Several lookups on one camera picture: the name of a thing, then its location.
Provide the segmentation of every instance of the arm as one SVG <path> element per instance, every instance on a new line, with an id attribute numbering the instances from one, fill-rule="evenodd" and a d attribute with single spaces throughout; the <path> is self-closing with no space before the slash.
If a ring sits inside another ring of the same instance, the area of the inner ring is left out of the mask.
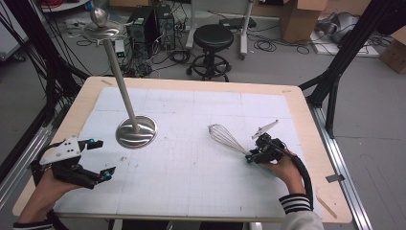
<path id="1" fill-rule="evenodd" d="M 57 200 L 67 192 L 79 188 L 78 185 L 61 182 L 54 178 L 52 171 L 47 170 L 42 175 L 37 187 L 22 211 L 14 229 L 46 229 L 36 227 L 51 227 L 52 223 L 45 220 Z"/>
<path id="2" fill-rule="evenodd" d="M 319 217 L 310 210 L 302 177 L 292 160 L 288 156 L 283 156 L 278 164 L 264 163 L 262 166 L 280 178 L 289 191 L 289 195 L 280 198 L 286 213 L 281 229 L 324 229 Z"/>

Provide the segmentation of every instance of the white sleeve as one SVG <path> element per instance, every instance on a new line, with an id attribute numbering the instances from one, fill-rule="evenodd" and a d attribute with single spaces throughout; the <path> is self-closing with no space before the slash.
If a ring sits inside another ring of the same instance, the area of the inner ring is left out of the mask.
<path id="1" fill-rule="evenodd" d="M 286 195 L 280 202 L 286 213 L 281 230 L 324 229 L 320 218 L 310 210 L 305 195 Z"/>

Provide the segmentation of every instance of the black and white striped cuff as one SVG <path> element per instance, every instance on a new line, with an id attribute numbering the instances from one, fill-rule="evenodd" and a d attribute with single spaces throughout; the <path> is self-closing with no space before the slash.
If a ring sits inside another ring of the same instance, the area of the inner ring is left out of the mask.
<path id="1" fill-rule="evenodd" d="M 280 203 L 286 214 L 299 211 L 311 211 L 310 201 L 307 196 L 303 194 L 285 195 L 280 198 Z"/>
<path id="2" fill-rule="evenodd" d="M 13 226 L 13 230 L 45 230 L 51 229 L 52 222 L 48 219 L 45 219 L 42 222 L 35 222 L 35 223 L 18 223 L 16 222 Z"/>

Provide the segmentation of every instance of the human hand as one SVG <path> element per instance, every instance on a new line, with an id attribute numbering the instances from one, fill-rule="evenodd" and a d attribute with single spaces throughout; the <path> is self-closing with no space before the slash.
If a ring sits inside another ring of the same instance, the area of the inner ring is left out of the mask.
<path id="1" fill-rule="evenodd" d="M 52 170 L 46 170 L 22 211 L 19 223 L 41 222 L 57 200 L 71 190 L 80 188 L 54 178 Z"/>
<path id="2" fill-rule="evenodd" d="M 290 194 L 305 194 L 305 186 L 302 182 L 301 174 L 292 159 L 284 155 L 277 164 L 262 163 L 264 168 L 270 169 L 287 187 Z"/>

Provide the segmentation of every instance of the metal extrusion rail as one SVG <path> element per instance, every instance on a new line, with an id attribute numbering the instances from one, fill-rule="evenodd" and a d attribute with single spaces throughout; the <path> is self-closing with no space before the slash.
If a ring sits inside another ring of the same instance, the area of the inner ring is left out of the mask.
<path id="1" fill-rule="evenodd" d="M 35 159 L 36 154 L 48 142 L 48 138 L 50 137 L 51 133 L 52 125 L 41 127 L 38 130 L 33 140 L 22 153 L 20 159 L 18 159 L 17 163 L 15 163 L 8 176 L 0 185 L 0 210 L 3 208 L 15 187 L 18 185 L 18 182 L 23 177 L 30 163 Z"/>
<path id="2" fill-rule="evenodd" d="M 343 175 L 344 180 L 340 181 L 341 189 L 346 196 L 347 203 L 352 212 L 352 216 L 355 220 L 355 223 L 360 230 L 372 229 L 370 219 L 367 216 L 367 213 L 362 205 L 361 199 L 356 192 L 355 186 L 352 183 L 350 173 L 347 169 L 347 165 L 344 162 L 341 151 L 338 148 L 337 142 L 334 139 L 329 137 L 329 134 L 326 130 L 326 115 L 322 108 L 316 108 L 312 105 L 309 106 L 310 112 L 313 115 L 313 118 L 316 122 L 319 132 L 324 141 L 328 156 L 330 158 L 331 164 L 335 173 L 337 175 Z"/>

